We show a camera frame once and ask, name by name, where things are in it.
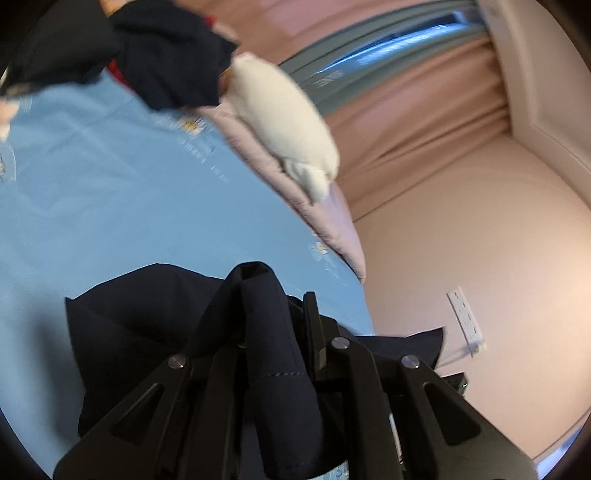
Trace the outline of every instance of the mattress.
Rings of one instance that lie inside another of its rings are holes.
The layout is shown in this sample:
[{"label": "mattress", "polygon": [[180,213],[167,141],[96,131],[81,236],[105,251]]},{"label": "mattress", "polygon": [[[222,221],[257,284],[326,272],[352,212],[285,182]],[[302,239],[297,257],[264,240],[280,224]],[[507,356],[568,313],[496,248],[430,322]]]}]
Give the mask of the mattress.
[{"label": "mattress", "polygon": [[49,474],[83,387],[64,297],[153,263],[272,266],[287,294],[373,333],[355,273],[207,121],[153,112],[107,74],[18,99],[0,141],[0,407]]}]

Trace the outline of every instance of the blue light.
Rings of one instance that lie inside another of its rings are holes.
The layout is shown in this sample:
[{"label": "blue light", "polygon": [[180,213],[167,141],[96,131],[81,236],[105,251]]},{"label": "blue light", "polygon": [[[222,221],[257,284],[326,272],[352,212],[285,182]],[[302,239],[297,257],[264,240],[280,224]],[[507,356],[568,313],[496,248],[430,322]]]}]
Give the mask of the blue light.
[{"label": "blue light", "polygon": [[394,38],[392,40],[386,40],[377,45],[373,45],[371,47],[365,48],[361,51],[348,55],[334,63],[331,63],[330,65],[323,68],[322,70],[319,70],[316,73],[318,74],[325,72],[326,70],[331,69],[332,67],[340,65],[341,63],[344,63],[352,59],[356,59],[358,65],[366,66],[370,63],[382,60],[383,58],[391,55],[392,53],[404,50],[405,48],[412,47],[417,43],[449,35],[450,33],[462,30],[464,28],[467,28],[467,26],[464,24],[452,23],[446,25],[436,25],[435,27],[426,28],[424,30],[419,30],[413,33],[409,33],[407,35],[402,35],[401,37]]}]

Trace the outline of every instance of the folded fabric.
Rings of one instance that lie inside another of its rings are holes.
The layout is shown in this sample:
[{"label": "folded fabric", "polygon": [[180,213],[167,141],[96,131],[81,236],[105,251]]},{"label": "folded fabric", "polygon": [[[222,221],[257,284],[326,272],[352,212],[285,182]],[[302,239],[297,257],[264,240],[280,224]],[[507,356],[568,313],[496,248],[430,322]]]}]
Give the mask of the folded fabric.
[{"label": "folded fabric", "polygon": [[[344,461],[342,426],[328,413],[338,405],[331,403],[333,395],[316,393],[301,354],[301,301],[285,295],[267,265],[238,265],[225,280],[151,265],[98,285],[66,306],[86,387],[81,435],[168,356],[211,355],[244,339],[256,451],[262,456],[262,463],[247,463],[262,465],[264,473],[251,470],[241,478],[303,480]],[[380,357],[413,353],[434,367],[443,331],[356,339]]]},{"label": "folded fabric", "polygon": [[318,110],[288,75],[252,53],[232,62],[228,99],[313,203],[339,171],[339,151]]},{"label": "folded fabric", "polygon": [[247,165],[291,205],[326,245],[345,259],[363,282],[366,276],[365,254],[339,186],[333,182],[328,197],[322,202],[310,203],[304,190],[286,175],[279,160],[238,118],[236,109],[227,99],[222,99],[218,107],[202,107],[197,111],[216,124]]},{"label": "folded fabric", "polygon": [[117,65],[153,109],[219,104],[219,76],[236,44],[169,0],[135,0],[109,19],[122,43]]},{"label": "folded fabric", "polygon": [[57,0],[14,53],[2,89],[21,83],[87,83],[119,48],[98,0]]}]

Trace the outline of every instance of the pink curtain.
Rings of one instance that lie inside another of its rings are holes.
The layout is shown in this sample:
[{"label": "pink curtain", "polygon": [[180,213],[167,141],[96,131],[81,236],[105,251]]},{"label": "pink curtain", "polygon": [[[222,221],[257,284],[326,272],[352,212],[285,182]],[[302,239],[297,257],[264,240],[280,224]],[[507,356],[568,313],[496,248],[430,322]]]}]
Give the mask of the pink curtain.
[{"label": "pink curtain", "polygon": [[288,59],[327,35],[379,14],[427,0],[176,0],[217,16],[251,51],[273,63]]},{"label": "pink curtain", "polygon": [[394,76],[326,118],[354,220],[509,130],[488,36]]}]

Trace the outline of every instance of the cream plush toy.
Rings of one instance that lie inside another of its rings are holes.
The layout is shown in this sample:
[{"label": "cream plush toy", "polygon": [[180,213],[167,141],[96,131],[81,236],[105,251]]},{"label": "cream plush toy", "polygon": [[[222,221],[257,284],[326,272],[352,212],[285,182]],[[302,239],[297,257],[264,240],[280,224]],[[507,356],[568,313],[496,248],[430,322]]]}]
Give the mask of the cream plush toy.
[{"label": "cream plush toy", "polygon": [[339,152],[318,110],[281,69],[252,53],[236,56],[227,98],[312,203],[329,194]]}]

